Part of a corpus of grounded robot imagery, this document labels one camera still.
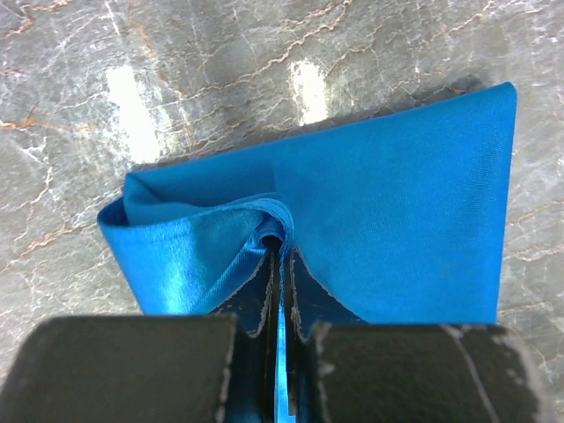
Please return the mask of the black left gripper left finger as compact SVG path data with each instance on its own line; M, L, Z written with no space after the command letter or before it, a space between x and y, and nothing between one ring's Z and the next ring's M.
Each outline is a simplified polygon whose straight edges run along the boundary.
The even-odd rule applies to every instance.
M208 315L67 316L37 326L4 422L271 422L277 258Z

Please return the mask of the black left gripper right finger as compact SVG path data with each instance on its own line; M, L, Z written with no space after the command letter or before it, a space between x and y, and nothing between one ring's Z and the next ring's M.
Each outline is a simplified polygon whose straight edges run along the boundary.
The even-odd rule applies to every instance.
M285 263L286 368L299 422L554 422L524 342L499 325L372 324L301 254Z

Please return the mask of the blue cloth napkin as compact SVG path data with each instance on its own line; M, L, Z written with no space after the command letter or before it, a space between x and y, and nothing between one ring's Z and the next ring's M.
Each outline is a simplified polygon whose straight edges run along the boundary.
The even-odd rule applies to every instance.
M98 216L141 316L208 315L277 258L274 419L290 413L285 263L372 324L496 325L517 94L126 175Z

